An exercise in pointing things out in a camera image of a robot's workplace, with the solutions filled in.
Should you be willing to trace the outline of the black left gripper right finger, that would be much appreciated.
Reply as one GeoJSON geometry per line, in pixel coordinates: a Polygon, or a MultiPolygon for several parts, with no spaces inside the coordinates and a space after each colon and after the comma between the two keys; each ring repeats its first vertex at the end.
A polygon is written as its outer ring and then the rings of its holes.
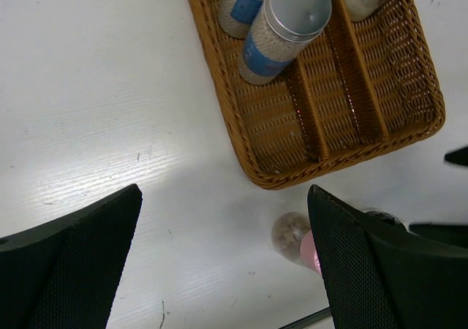
{"type": "Polygon", "coordinates": [[[336,328],[467,326],[467,247],[388,224],[317,185],[308,209],[336,328]]]}

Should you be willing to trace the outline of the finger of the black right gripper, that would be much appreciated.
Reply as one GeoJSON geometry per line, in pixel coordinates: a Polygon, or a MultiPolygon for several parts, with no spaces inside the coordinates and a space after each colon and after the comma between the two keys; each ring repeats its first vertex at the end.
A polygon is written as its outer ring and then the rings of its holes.
{"type": "Polygon", "coordinates": [[[447,152],[444,155],[444,161],[448,164],[468,167],[468,147],[464,146],[447,152]]]}
{"type": "Polygon", "coordinates": [[[413,223],[409,230],[416,235],[451,246],[468,247],[466,224],[413,223]]]}

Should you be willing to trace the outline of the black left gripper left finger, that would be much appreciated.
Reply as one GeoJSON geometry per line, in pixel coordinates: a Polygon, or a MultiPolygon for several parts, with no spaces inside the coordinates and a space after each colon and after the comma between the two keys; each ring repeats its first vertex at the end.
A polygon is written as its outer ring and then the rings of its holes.
{"type": "Polygon", "coordinates": [[[142,201],[132,184],[1,238],[1,327],[105,328],[142,201]]]}

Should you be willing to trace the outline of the pink lid spice jar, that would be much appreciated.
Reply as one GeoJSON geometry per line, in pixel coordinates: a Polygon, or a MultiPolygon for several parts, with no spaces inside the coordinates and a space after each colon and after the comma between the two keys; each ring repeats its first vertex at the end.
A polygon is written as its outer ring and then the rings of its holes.
{"type": "Polygon", "coordinates": [[[283,258],[322,275],[308,217],[297,212],[283,214],[273,224],[271,241],[283,258]]]}

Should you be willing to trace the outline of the blue label silver cap bottle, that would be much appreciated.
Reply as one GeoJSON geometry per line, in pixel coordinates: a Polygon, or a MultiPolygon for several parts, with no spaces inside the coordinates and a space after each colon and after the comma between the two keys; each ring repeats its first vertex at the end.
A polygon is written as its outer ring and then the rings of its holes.
{"type": "Polygon", "coordinates": [[[218,22],[224,32],[244,39],[263,4],[263,0],[222,0],[218,22]]]}

